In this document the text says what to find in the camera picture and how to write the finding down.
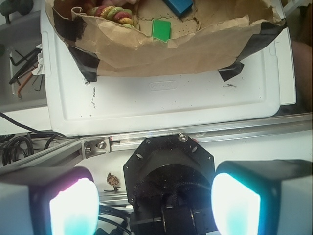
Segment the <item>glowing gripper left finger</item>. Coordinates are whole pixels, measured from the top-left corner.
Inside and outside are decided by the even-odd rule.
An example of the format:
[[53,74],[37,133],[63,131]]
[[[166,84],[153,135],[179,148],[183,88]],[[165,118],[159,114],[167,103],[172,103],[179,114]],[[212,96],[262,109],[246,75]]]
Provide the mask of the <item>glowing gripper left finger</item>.
[[2,235],[92,235],[98,215],[98,189],[85,167],[0,170]]

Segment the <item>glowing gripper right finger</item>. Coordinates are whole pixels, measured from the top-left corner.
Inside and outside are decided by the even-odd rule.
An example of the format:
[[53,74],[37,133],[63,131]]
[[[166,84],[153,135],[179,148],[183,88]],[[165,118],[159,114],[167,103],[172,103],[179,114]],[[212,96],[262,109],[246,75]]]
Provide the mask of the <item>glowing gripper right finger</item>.
[[211,204],[222,235],[311,235],[313,164],[224,161],[216,169]]

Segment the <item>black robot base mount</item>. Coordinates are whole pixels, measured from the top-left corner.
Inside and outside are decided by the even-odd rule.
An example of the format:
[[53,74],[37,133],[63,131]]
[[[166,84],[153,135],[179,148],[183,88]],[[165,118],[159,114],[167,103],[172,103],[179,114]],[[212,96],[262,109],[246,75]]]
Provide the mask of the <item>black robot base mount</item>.
[[123,167],[130,229],[136,235],[205,235],[217,230],[211,187],[214,157],[199,144],[192,151],[156,140],[141,143]]

